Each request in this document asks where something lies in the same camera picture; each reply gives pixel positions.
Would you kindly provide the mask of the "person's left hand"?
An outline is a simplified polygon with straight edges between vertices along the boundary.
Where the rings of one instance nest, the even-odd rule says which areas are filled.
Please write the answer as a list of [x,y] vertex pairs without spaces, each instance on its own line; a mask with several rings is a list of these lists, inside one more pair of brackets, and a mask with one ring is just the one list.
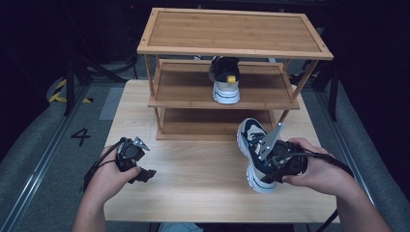
[[87,206],[102,206],[141,171],[139,166],[135,166],[128,171],[121,172],[115,163],[117,149],[108,146],[102,150],[102,155],[105,153],[108,155],[102,160],[103,166],[94,174],[83,194],[81,202]]

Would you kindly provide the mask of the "black metal stand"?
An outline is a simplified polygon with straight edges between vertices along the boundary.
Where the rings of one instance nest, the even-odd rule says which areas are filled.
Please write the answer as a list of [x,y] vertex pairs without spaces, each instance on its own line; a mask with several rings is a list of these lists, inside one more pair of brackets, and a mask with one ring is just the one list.
[[330,84],[330,93],[328,100],[328,112],[333,121],[337,120],[336,108],[337,108],[337,91],[338,91],[338,78],[339,73],[337,70],[337,63],[332,61],[329,62],[325,70],[322,72],[322,82],[323,87],[326,87],[327,84]]

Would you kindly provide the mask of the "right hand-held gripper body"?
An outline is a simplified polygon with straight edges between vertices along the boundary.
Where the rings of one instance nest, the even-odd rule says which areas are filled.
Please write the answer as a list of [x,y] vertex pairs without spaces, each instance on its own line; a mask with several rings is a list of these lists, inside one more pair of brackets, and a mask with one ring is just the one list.
[[298,175],[307,170],[308,160],[304,150],[299,145],[279,139],[282,128],[283,123],[278,123],[272,131],[258,141],[259,166],[268,177]]

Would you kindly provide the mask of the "person's right hand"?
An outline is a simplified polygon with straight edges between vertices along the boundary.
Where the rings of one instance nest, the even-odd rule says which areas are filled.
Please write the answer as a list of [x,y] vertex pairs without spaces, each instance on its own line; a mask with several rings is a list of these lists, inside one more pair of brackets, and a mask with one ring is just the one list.
[[282,180],[293,186],[311,188],[340,198],[353,196],[360,191],[358,184],[347,172],[312,157],[307,159],[307,171],[304,174],[287,175]]

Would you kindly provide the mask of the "metal floor rail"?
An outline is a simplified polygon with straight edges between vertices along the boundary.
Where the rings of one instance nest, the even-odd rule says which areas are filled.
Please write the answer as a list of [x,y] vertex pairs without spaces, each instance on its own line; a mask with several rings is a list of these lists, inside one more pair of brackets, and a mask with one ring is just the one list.
[[88,90],[87,86],[78,88],[67,116],[65,104],[52,103],[29,125],[0,163],[0,232],[15,232]]

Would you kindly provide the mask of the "navy and beige sneaker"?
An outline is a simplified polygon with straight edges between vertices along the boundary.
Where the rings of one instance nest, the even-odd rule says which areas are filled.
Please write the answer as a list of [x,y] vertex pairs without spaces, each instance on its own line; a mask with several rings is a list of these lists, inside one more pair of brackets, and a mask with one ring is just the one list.
[[266,132],[254,118],[245,119],[237,131],[237,144],[240,151],[249,160],[247,179],[249,185],[259,193],[270,193],[275,190],[275,181],[263,181],[278,168],[273,164],[273,149],[282,130],[282,123]]
[[208,76],[213,82],[213,98],[220,104],[234,104],[240,100],[239,59],[236,57],[215,56],[212,59]]

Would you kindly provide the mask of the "wooden three-tier shoe rack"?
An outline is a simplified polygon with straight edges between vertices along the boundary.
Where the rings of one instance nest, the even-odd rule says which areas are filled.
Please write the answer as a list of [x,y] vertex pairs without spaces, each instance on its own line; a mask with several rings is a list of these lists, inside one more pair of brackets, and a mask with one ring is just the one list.
[[[248,117],[270,131],[300,107],[288,64],[307,60],[312,72],[333,57],[305,14],[170,8],[151,11],[137,51],[157,59],[147,69],[148,104],[164,140],[233,140]],[[213,99],[214,56],[240,60],[234,104]]]

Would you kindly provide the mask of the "black tripod stand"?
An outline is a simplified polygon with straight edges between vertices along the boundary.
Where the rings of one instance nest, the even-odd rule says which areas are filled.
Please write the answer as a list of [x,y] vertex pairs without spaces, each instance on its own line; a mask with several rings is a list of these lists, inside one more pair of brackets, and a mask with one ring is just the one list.
[[74,99],[74,79],[77,78],[78,82],[81,85],[89,85],[93,78],[91,77],[90,72],[87,70],[88,67],[93,68],[98,73],[101,73],[103,76],[114,80],[115,82],[125,83],[126,79],[118,76],[114,72],[111,72],[104,68],[103,66],[94,63],[87,58],[73,53],[69,56],[66,68],[65,68],[65,78],[67,80],[67,102],[66,102],[66,111],[65,116],[68,116],[75,106]]

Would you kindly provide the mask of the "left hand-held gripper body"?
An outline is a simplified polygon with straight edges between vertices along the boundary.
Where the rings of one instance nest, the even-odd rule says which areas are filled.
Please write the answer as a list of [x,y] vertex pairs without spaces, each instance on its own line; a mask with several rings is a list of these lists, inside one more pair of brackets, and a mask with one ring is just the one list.
[[117,151],[116,165],[122,172],[130,170],[145,155],[145,151],[149,150],[150,147],[139,136],[135,139],[122,137]]

